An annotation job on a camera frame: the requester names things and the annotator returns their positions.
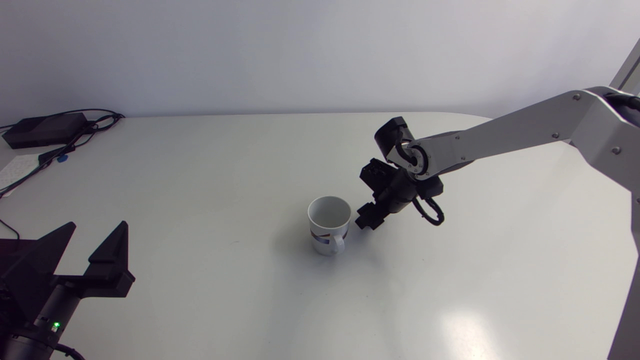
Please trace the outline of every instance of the mug rim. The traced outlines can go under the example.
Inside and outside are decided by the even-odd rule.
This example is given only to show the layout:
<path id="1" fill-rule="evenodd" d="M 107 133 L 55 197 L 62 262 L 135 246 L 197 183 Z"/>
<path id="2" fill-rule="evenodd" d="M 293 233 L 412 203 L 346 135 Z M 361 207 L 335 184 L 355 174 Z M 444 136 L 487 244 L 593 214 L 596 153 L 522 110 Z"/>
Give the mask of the mug rim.
<path id="1" fill-rule="evenodd" d="M 311 218 L 311 214 L 309 213 L 309 210 L 311 210 L 311 205 L 314 204 L 314 202 L 316 202 L 319 199 L 323 199 L 325 197 L 333 197 L 335 199 L 341 200 L 344 204 L 346 204 L 347 208 L 349 209 L 349 218 L 347 219 L 347 221 L 345 221 L 342 225 L 340 226 L 336 226 L 336 227 L 326 227 L 326 226 L 322 226 L 322 225 L 318 225 L 318 223 L 316 223 L 314 221 L 314 219 Z M 334 196 L 334 195 L 325 195 L 325 196 L 320 196 L 320 197 L 316 197 L 307 207 L 307 217 L 309 218 L 309 221 L 311 221 L 315 226 L 321 227 L 323 229 L 327 229 L 327 230 L 336 230 L 336 229 L 340 229 L 341 227 L 348 225 L 351 221 L 351 205 L 349 205 L 349 203 L 347 202 L 347 200 L 344 200 L 342 197 L 338 197 L 338 196 Z"/>

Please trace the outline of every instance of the gray robotic arm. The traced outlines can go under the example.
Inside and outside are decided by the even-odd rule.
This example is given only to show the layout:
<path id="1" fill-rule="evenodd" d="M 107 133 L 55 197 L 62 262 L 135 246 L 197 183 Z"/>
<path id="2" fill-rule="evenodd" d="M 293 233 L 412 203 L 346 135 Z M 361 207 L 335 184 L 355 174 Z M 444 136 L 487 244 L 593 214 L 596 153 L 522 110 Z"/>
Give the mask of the gray robotic arm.
<path id="1" fill-rule="evenodd" d="M 413 138 L 402 118 L 394 118 L 381 127 L 375 139 L 386 161 L 396 165 L 398 170 L 387 176 L 388 185 L 372 186 L 367 176 L 384 173 L 388 165 L 382 163 L 375 168 L 363 169 L 361 178 L 374 190 L 377 203 L 369 203 L 358 210 L 361 216 L 356 223 L 360 227 L 375 229 L 385 216 L 397 213 L 409 202 L 419 208 L 418 195 L 440 215 L 440 209 L 437 205 L 434 207 L 431 200 L 442 192 L 439 174 L 457 170 L 477 159 L 570 140 L 592 167 L 631 192 L 632 232 L 636 247 L 640 249 L 638 97 L 609 87 L 567 92 L 467 130 L 419 139 Z M 639 265 L 636 265 L 609 353 L 610 360 L 640 359 Z"/>

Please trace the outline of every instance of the gray wall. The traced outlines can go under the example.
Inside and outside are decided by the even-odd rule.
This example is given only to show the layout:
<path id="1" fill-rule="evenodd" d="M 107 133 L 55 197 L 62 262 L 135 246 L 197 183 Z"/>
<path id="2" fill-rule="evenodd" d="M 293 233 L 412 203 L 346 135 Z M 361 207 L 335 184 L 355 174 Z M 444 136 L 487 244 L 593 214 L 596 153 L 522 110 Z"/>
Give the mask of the gray wall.
<path id="1" fill-rule="evenodd" d="M 440 110 L 495 117 L 608 85 L 640 1 L 4 0 L 0 123 Z"/>

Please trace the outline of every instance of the black box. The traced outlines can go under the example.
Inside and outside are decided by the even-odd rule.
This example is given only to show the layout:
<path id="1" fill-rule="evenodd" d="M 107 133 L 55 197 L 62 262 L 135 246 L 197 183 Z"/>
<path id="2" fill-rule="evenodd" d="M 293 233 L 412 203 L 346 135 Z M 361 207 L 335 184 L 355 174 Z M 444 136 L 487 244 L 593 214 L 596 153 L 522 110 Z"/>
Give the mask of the black box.
<path id="1" fill-rule="evenodd" d="M 83 113 L 20 120 L 2 136 L 12 149 L 68 144 L 87 125 Z"/>

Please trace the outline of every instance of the cable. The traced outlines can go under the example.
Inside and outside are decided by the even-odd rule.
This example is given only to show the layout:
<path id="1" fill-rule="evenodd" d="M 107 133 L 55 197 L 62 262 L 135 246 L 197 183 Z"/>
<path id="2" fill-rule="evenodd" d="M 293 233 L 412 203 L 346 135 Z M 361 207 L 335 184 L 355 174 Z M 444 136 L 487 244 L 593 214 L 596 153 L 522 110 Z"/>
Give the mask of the cable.
<path id="1" fill-rule="evenodd" d="M 396 138 L 396 151 L 398 152 L 398 155 L 400 155 L 402 159 L 405 159 L 409 164 L 413 166 L 418 165 L 418 159 L 407 154 L 402 148 L 402 131 L 400 130 L 398 131 L 398 136 Z"/>
<path id="2" fill-rule="evenodd" d="M 74 360 L 86 360 L 78 351 L 74 348 L 70 348 L 66 345 L 57 344 L 56 350 L 63 353 L 65 356 L 70 356 Z"/>
<path id="3" fill-rule="evenodd" d="M 415 209 L 418 210 L 423 218 L 427 219 L 428 222 L 435 226 L 439 226 L 440 224 L 442 224 L 444 222 L 444 213 L 442 212 L 442 209 L 440 209 L 440 206 L 438 206 L 438 203 L 436 203 L 435 200 L 433 200 L 433 198 L 431 197 L 425 199 L 424 202 L 431 206 L 431 209 L 435 210 L 436 214 L 438 215 L 438 220 L 432 218 L 424 211 L 424 209 L 418 202 L 418 197 L 414 197 L 412 200 L 413 206 L 415 206 Z"/>
<path id="4" fill-rule="evenodd" d="M 624 105 L 628 108 L 640 111 L 640 97 L 627 94 L 604 95 L 611 104 Z"/>
<path id="5" fill-rule="evenodd" d="M 15 236 L 16 236 L 16 239 L 15 239 L 15 251 L 18 251 L 18 249 L 20 248 L 20 233 L 18 233 L 18 230 L 16 230 L 16 229 L 12 228 L 11 226 L 9 226 L 9 224 L 4 222 L 2 219 L 0 219 L 0 223 L 2 223 L 9 230 L 11 230 L 11 231 L 13 231 L 15 233 Z"/>
<path id="6" fill-rule="evenodd" d="M 92 138 L 93 138 L 97 133 L 98 133 L 97 131 L 94 131 L 94 132 L 89 136 L 89 138 L 88 138 L 88 139 L 86 139 L 86 140 L 85 140 L 84 142 L 82 142 L 82 143 L 77 144 L 77 145 L 76 145 L 76 149 L 77 149 L 77 148 L 79 148 L 80 146 L 83 146 L 83 145 L 85 145 L 86 143 L 88 143 L 88 142 L 89 142 L 89 141 L 90 141 L 90 140 L 91 140 L 91 139 L 92 139 Z"/>
<path id="7" fill-rule="evenodd" d="M 48 115 L 46 117 L 55 117 L 55 116 L 60 116 L 60 115 L 68 114 L 68 113 L 78 113 L 78 112 L 82 112 L 82 111 L 104 111 L 104 112 L 109 113 L 109 115 L 105 115 L 105 116 L 103 116 L 103 117 L 101 117 L 101 118 L 99 118 L 99 119 L 97 119 L 95 121 L 89 121 L 88 122 L 88 126 L 86 126 L 84 129 L 82 129 L 78 133 L 78 135 L 76 135 L 76 137 L 74 137 L 71 141 L 69 141 L 68 144 L 66 144 L 65 146 L 61 147 L 60 151 L 55 152 L 52 156 L 50 156 L 46 160 L 41 161 L 40 165 L 38 167 L 36 167 L 36 169 L 32 170 L 30 173 L 28 173 L 23 178 L 17 180 L 16 182 L 14 182 L 13 184 L 11 184 L 9 186 L 5 186 L 4 188 L 0 189 L 0 199 L 2 199 L 2 197 L 4 195 L 6 195 L 8 192 L 10 192 L 11 190 L 13 190 L 16 187 L 18 187 L 20 184 L 22 184 L 25 181 L 27 181 L 30 177 L 32 177 L 35 174 L 39 173 L 41 170 L 47 168 L 55 158 L 57 158 L 58 156 L 62 156 L 64 154 L 66 154 L 67 152 L 70 151 L 70 149 L 75 149 L 77 147 L 77 146 L 75 146 L 75 143 L 80 139 L 80 137 L 82 137 L 84 135 L 91 134 L 91 136 L 89 136 L 89 138 L 86 141 L 84 141 L 83 143 L 79 144 L 80 146 L 85 145 L 86 143 L 89 142 L 89 140 L 91 140 L 91 138 L 96 133 L 101 132 L 101 131 L 106 131 L 106 130 L 110 129 L 120 119 L 125 117 L 124 115 L 122 115 L 120 113 L 117 113 L 115 111 L 107 110 L 107 109 L 100 109 L 100 108 L 87 108 L 87 109 L 63 111 L 61 113 Z M 99 127 L 97 125 L 99 122 L 105 121 L 107 119 L 113 119 L 113 120 L 111 121 L 110 124 L 108 124 L 106 126 Z"/>

